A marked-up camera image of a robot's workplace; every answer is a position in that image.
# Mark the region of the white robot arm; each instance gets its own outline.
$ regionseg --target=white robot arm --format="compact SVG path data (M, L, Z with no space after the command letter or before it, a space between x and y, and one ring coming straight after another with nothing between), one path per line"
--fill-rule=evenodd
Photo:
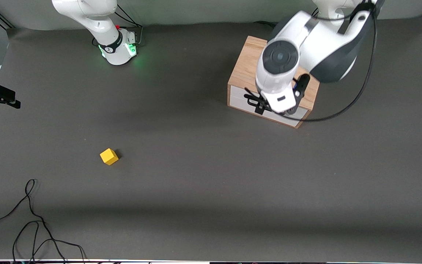
M376 17L385 0L313 1L320 15L330 20L318 20L300 11L281 21L258 59L256 87L274 112L292 114L297 108L299 95L293 90L293 78L299 66L322 83L345 77L372 25L371 13ZM345 17L342 8L348 7L355 10L346 32L341 34L338 31Z
M99 43L102 55L112 65L122 65L136 55L136 36L117 29L107 17L115 13L117 0L52 0L58 13L87 28Z

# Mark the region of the gray circular joint cap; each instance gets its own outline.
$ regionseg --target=gray circular joint cap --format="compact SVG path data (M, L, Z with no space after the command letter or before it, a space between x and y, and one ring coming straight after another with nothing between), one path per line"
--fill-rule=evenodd
M290 42L278 40L263 51L263 67L271 74L292 70L299 59L297 48Z

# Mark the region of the wooden top panel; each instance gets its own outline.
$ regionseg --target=wooden top panel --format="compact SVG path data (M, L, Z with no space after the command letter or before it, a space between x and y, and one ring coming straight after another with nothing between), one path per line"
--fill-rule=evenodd
M266 46L266 40L257 37L248 36L242 51L237 59L236 66L232 71L229 79L229 85L236 87L246 87L252 92L257 92L255 87L256 63L260 54ZM305 69L299 67L295 74L297 79L300 75L308 73ZM300 101L300 107L312 110L314 107L315 97L317 96L318 86L320 82L310 75L310 82L305 90L305 96Z

